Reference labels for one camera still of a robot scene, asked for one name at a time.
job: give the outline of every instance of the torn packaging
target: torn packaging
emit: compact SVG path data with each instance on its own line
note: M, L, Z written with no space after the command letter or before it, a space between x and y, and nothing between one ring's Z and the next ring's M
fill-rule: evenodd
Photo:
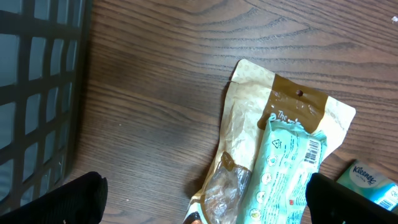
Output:
M322 131L328 145L324 159L343 142L355 115L354 108L247 60L239 61L231 81L218 150L185 221L195 213L202 223L236 222L268 119L301 124L311 134Z

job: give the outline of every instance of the gray basket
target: gray basket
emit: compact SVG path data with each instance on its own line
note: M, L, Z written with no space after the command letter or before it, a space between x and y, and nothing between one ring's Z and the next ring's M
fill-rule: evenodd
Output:
M0 0L0 214L71 168L91 3Z

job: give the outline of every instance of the kleenex tissue box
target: kleenex tissue box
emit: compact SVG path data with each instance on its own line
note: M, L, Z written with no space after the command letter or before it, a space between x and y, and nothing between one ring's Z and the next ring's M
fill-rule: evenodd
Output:
M355 161L337 182L389 211L398 204L397 184L361 161Z

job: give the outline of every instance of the snack packaging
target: snack packaging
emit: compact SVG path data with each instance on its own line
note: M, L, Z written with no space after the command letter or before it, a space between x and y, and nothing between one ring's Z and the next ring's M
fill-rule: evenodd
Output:
M268 120L323 133L323 160L343 142L354 115L354 108L320 91L240 60L226 94L216 156L184 224L236 223Z
M300 224L305 190L326 152L326 136L303 126L268 121L237 224Z

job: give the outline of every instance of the wooden table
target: wooden table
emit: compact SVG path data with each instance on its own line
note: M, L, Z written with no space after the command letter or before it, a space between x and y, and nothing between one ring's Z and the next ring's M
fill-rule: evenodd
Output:
M181 223L246 58L356 108L321 173L361 159L398 181L395 14L395 0L94 1L72 178L108 179L103 223Z

